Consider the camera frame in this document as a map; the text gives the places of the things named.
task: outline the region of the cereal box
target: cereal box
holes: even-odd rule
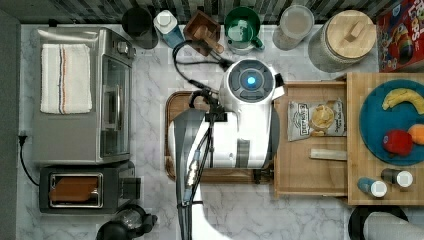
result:
[[[424,67],[424,0],[403,0],[378,17],[377,44],[380,72],[420,71]]]

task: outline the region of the gray countertop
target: gray countertop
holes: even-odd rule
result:
[[[119,25],[105,25],[124,37]],[[20,129],[31,134],[33,82],[40,80],[39,50],[35,25],[22,26]],[[308,58],[307,42],[320,26],[294,50],[281,51],[272,43],[275,26],[265,26],[261,32],[266,49],[248,56],[234,56],[232,60],[256,57],[272,65],[286,81],[328,80],[341,73],[325,73],[316,69]],[[180,53],[183,60],[203,57],[191,48]],[[194,79],[218,88],[222,70],[215,65],[184,66],[183,71]],[[377,52],[371,53],[349,71],[377,71]],[[137,47],[133,63],[131,160],[136,174],[142,178],[140,205],[159,218],[157,226],[141,239],[178,239],[179,225],[175,198],[175,184],[164,169],[164,121],[167,98],[180,90],[194,90],[175,71],[171,49],[163,42],[153,50]],[[31,163],[31,139],[25,145],[25,159],[33,175],[37,169]],[[233,239],[349,239],[347,224],[352,209],[329,197],[283,196],[274,199],[268,185],[204,185],[202,195],[209,222]],[[62,216],[41,214],[38,210],[38,189],[26,178],[21,167],[18,174],[17,238],[24,239],[95,239],[97,230],[111,216]],[[409,211],[411,216],[424,211]]]

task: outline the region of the wooden spoon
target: wooden spoon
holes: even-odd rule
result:
[[[199,28],[197,28],[196,32],[194,33],[194,37],[199,40],[204,40],[213,50],[215,50],[215,52],[224,52],[224,47],[209,37],[209,31],[205,25],[201,25]]]

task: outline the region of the clear glass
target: clear glass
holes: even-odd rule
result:
[[[103,57],[100,156],[129,152],[129,81],[131,68]]]

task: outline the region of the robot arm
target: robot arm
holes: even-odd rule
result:
[[[272,158],[279,139],[272,100],[284,94],[276,85],[276,74],[264,63],[241,60],[225,74],[219,101],[208,90],[193,95],[205,97],[210,112],[190,108],[171,123],[168,146],[174,160],[182,240],[229,239],[207,222],[203,205],[194,204],[201,201],[202,169],[261,169]],[[210,145],[212,154],[208,155]]]

